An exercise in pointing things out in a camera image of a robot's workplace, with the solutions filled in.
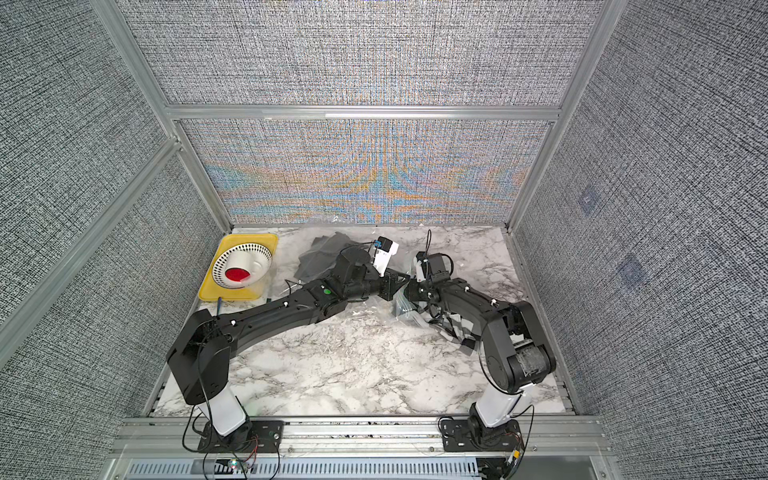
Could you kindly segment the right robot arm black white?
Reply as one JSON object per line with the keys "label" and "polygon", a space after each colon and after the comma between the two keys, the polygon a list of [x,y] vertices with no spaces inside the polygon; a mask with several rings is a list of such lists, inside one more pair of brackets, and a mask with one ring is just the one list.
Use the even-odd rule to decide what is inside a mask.
{"label": "right robot arm black white", "polygon": [[456,278],[437,283],[412,280],[405,298],[423,303],[467,348],[478,351],[488,387],[470,407],[468,436],[478,448],[512,437],[515,417],[531,404],[525,390],[556,370],[557,360],[534,307],[494,299]]}

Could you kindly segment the clear plastic vacuum bag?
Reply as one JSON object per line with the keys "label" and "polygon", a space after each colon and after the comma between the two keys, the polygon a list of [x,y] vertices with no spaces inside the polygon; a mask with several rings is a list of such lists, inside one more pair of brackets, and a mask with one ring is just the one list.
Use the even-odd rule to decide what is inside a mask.
{"label": "clear plastic vacuum bag", "polygon": [[[374,271],[373,256],[361,244],[344,248],[337,256],[330,274],[313,280],[279,300],[266,303],[243,314],[242,326],[248,333],[266,336],[331,318],[351,303],[367,300],[365,279]],[[468,317],[464,311],[471,292],[466,281],[455,278],[440,282],[440,307],[449,313]]]}

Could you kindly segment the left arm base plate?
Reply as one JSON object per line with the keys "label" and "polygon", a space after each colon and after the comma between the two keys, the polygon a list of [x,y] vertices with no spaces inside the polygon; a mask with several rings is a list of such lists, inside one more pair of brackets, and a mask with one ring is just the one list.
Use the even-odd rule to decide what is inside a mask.
{"label": "left arm base plate", "polygon": [[203,453],[276,453],[284,427],[285,422],[280,420],[248,420],[233,433],[221,436],[208,421],[196,450]]}

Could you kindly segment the black white checkered shirt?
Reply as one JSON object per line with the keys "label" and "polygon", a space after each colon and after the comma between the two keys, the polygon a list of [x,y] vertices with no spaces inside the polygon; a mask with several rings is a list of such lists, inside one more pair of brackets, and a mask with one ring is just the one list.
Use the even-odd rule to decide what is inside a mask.
{"label": "black white checkered shirt", "polygon": [[459,351],[470,356],[478,346],[478,335],[473,332],[473,323],[459,314],[449,313],[436,304],[423,301],[412,302],[402,291],[393,297],[395,318],[403,323],[437,331]]}

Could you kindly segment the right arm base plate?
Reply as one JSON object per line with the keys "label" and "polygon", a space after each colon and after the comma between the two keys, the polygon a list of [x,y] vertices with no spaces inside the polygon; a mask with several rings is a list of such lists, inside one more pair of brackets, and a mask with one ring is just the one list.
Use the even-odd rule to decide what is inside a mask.
{"label": "right arm base plate", "polygon": [[523,446],[516,420],[486,427],[475,418],[456,420],[442,417],[438,421],[438,429],[446,452],[513,452]]}

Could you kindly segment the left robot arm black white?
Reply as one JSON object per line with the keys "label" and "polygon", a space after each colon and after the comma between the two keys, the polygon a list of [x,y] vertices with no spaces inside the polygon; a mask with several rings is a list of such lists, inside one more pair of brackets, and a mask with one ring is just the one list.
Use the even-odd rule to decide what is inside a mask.
{"label": "left robot arm black white", "polygon": [[228,387],[230,360],[240,350],[290,329],[322,322],[371,296],[391,300],[412,278],[388,269],[312,280],[277,300],[244,311],[192,314],[166,362],[188,405],[198,409],[220,438],[234,435],[248,416]]}

